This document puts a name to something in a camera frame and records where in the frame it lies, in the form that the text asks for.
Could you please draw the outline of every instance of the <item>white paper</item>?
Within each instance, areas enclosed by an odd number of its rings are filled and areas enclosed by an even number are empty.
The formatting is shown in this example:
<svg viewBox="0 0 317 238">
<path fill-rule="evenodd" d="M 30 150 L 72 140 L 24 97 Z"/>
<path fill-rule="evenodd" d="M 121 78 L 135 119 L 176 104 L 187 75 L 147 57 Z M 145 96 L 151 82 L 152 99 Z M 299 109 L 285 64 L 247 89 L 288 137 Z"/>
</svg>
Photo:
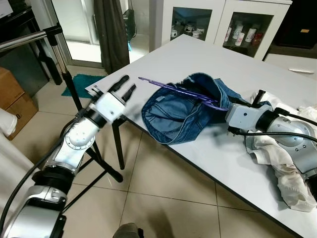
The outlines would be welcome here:
<svg viewBox="0 0 317 238">
<path fill-rule="evenodd" d="M 13 13 L 8 0 L 0 0 L 0 18 Z"/>
</svg>

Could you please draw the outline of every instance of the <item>ceramic mug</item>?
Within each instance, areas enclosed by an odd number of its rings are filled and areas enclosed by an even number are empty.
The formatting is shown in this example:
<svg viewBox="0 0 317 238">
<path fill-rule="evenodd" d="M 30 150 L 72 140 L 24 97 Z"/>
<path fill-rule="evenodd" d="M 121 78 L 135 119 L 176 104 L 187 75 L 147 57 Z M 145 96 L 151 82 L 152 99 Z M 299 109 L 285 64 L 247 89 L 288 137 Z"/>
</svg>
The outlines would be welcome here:
<svg viewBox="0 0 317 238">
<path fill-rule="evenodd" d="M 187 24 L 185 26 L 185 32 L 193 32 L 195 29 L 194 29 L 194 25 L 193 24 Z"/>
<path fill-rule="evenodd" d="M 205 32 L 205 29 L 204 28 L 200 28 L 200 27 L 197 27 L 197 30 L 196 31 L 199 31 L 200 34 L 203 34 Z"/>
<path fill-rule="evenodd" d="M 170 36 L 171 36 L 172 38 L 175 38 L 175 37 L 177 36 L 177 31 L 173 29 L 173 30 L 171 31 L 171 33 L 170 33 Z"/>
<path fill-rule="evenodd" d="M 200 31 L 193 31 L 193 37 L 199 38 L 199 35 L 201 34 Z"/>
</svg>

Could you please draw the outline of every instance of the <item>white cabinet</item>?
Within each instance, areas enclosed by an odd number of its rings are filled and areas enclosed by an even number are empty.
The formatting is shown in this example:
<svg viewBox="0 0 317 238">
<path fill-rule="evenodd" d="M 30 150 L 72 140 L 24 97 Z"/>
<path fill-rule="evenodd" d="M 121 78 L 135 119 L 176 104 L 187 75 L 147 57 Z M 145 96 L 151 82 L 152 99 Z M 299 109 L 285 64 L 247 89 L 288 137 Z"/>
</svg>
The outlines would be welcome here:
<svg viewBox="0 0 317 238">
<path fill-rule="evenodd" d="M 187 34 L 262 60 L 290 4 L 291 0 L 150 0 L 150 48 Z"/>
<path fill-rule="evenodd" d="M 292 3 L 267 1 L 227 0 L 214 44 L 262 60 Z"/>
<path fill-rule="evenodd" d="M 317 80 L 317 59 L 268 54 L 265 62 Z"/>
<path fill-rule="evenodd" d="M 225 0 L 164 0 L 161 44 L 181 34 L 214 43 Z"/>
</svg>

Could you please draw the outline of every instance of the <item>glass cabinet door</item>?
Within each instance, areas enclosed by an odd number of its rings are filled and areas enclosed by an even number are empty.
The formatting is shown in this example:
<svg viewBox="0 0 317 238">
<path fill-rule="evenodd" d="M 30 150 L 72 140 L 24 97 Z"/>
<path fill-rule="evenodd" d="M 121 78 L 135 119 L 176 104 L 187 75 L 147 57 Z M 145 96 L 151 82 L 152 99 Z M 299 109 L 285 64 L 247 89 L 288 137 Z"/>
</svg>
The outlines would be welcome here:
<svg viewBox="0 0 317 238">
<path fill-rule="evenodd" d="M 262 60 L 288 8 L 274 2 L 228 0 L 214 44 Z"/>
<path fill-rule="evenodd" d="M 225 0 L 164 0 L 161 44 L 186 34 L 214 43 Z"/>
<path fill-rule="evenodd" d="M 254 57 L 273 15 L 234 12 L 223 47 Z"/>
<path fill-rule="evenodd" d="M 186 34 L 204 41 L 211 14 L 211 9 L 174 7 L 170 40 Z"/>
</svg>

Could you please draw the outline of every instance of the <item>purple plastic hanger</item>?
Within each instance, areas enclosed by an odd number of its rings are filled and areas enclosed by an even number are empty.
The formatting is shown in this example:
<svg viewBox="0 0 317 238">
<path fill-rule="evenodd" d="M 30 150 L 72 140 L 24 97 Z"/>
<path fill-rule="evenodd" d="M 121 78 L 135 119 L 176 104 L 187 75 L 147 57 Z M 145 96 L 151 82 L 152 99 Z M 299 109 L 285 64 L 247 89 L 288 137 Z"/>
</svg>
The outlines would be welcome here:
<svg viewBox="0 0 317 238">
<path fill-rule="evenodd" d="M 185 89 L 180 89 L 180 88 L 177 88 L 177 87 L 172 87 L 170 85 L 167 85 L 167 84 L 164 84 L 164 83 L 160 83 L 160 82 L 157 82 L 157 81 L 154 81 L 154 80 L 150 80 L 150 79 L 147 79 L 147 78 L 143 78 L 143 77 L 139 77 L 139 79 L 148 81 L 149 83 L 154 84 L 154 85 L 159 86 L 159 87 L 162 87 L 162 88 L 167 88 L 167 89 L 173 90 L 175 92 L 178 92 L 178 93 L 181 93 L 181 94 L 185 94 L 186 96 L 193 97 L 195 99 L 200 99 L 204 105 L 206 105 L 206 106 L 208 106 L 210 108 L 214 108 L 214 109 L 219 110 L 219 111 L 227 111 L 228 110 L 227 108 L 220 108 L 220 107 L 214 106 L 212 103 L 218 103 L 218 101 L 215 100 L 215 99 L 212 99 L 212 98 L 210 98 L 210 97 L 208 97 L 206 95 L 195 93 L 195 92 L 191 92 L 191 91 L 188 91 L 188 90 L 185 90 Z"/>
</svg>

